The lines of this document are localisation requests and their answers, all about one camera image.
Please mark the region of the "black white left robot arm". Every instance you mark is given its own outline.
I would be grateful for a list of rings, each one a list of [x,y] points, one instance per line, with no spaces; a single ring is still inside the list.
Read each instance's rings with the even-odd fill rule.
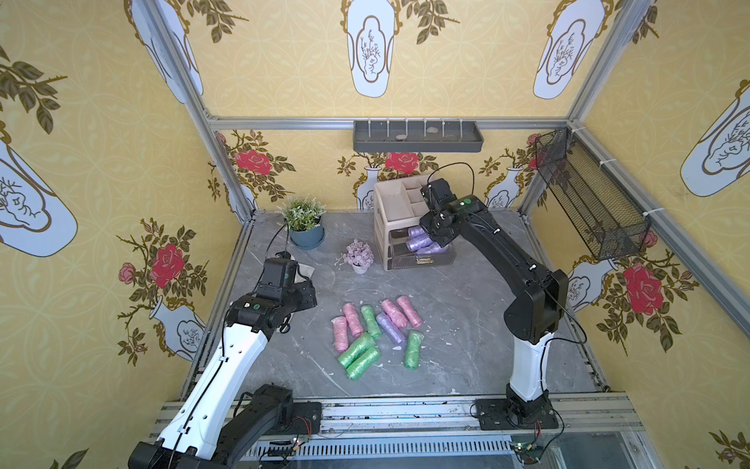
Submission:
[[[228,308],[220,343],[189,398],[155,443],[138,443],[131,468],[234,468],[264,435],[292,421],[291,390],[273,384],[252,392],[248,405],[230,415],[252,365],[292,314],[316,307],[312,279],[290,253],[264,262],[253,291]]]

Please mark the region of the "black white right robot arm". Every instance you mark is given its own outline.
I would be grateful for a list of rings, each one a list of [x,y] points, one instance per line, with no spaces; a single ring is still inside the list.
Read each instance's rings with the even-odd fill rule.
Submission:
[[[507,412],[518,420],[547,412],[548,346],[566,312],[568,276],[548,269],[523,250],[474,195],[457,197],[443,179],[427,182],[421,193],[428,213],[420,219],[420,227],[431,240],[446,246],[461,236],[500,273],[515,295],[504,312],[504,322],[514,336]]]

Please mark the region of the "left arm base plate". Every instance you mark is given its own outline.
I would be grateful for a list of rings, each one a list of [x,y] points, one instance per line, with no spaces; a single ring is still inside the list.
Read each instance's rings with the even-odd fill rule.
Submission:
[[[291,406],[289,418],[281,421],[266,433],[266,436],[300,435],[312,436],[320,433],[322,421],[321,402],[295,402]]]

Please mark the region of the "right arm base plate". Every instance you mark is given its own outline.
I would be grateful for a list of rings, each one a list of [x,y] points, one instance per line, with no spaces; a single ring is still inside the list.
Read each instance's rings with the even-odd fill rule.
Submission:
[[[520,398],[480,399],[476,400],[475,408],[482,431],[553,430],[560,427],[554,408],[545,396],[531,402]]]

